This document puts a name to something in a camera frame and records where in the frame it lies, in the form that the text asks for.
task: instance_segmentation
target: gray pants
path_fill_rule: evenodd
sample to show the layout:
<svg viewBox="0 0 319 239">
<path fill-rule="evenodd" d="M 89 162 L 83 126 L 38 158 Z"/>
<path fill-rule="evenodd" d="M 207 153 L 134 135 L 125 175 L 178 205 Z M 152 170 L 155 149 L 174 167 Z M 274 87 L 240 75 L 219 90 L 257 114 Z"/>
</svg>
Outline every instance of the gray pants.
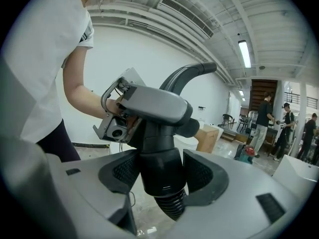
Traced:
<svg viewBox="0 0 319 239">
<path fill-rule="evenodd" d="M 263 142 L 266 138 L 268 127 L 263 125 L 257 125 L 256 133 L 254 135 L 253 140 L 250 143 L 250 146 L 254 147 L 255 155 L 257 155 L 260 147 L 263 145 Z"/>
</svg>

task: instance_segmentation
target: ceiling light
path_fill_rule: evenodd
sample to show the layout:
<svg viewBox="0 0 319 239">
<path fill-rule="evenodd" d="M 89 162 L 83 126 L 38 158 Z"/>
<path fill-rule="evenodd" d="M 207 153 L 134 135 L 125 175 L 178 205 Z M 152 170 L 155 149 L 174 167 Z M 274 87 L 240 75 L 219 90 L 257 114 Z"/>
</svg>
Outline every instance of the ceiling light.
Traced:
<svg viewBox="0 0 319 239">
<path fill-rule="evenodd" d="M 247 42 L 245 40 L 243 40 L 243 41 L 239 41 L 238 44 L 239 44 L 239 48 L 240 48 L 241 54 L 242 54 L 243 59 L 244 59 L 245 67 L 251 68 Z"/>
</svg>

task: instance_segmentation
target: column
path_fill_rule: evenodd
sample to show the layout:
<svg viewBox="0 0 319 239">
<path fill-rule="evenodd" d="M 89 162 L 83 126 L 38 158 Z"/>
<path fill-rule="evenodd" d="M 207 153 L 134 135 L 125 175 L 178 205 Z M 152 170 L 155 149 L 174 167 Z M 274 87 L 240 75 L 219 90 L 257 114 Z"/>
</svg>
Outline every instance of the column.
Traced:
<svg viewBox="0 0 319 239">
<path fill-rule="evenodd" d="M 291 152 L 292 157 L 296 157 L 299 150 L 299 145 L 301 138 L 303 136 L 304 132 L 304 126 L 305 126 L 305 120 L 306 120 L 306 110 L 307 110 L 307 90 L 306 90 L 306 83 L 300 82 L 300 111 L 298 116 L 298 126 L 296 128 L 295 132 L 295 143 L 293 145 L 293 149 Z"/>
</svg>

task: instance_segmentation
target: gray handle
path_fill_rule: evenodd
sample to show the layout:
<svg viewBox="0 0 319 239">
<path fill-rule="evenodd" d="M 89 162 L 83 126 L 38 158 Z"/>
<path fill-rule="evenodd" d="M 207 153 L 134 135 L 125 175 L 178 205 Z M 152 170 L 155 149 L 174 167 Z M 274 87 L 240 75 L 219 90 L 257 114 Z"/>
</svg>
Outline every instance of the gray handle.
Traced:
<svg viewBox="0 0 319 239">
<path fill-rule="evenodd" d="M 217 70 L 215 62 L 197 63 L 184 66 L 173 72 L 159 89 L 180 95 L 185 85 L 193 78 L 213 73 Z"/>
</svg>

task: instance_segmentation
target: white box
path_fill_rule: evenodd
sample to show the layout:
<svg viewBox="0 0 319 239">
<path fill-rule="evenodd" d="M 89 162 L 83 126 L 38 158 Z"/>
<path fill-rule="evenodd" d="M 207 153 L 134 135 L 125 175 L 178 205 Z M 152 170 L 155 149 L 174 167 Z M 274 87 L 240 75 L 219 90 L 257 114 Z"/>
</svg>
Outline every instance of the white box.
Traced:
<svg viewBox="0 0 319 239">
<path fill-rule="evenodd" d="M 319 167 L 284 155 L 273 178 L 304 202 L 318 181 Z"/>
</svg>

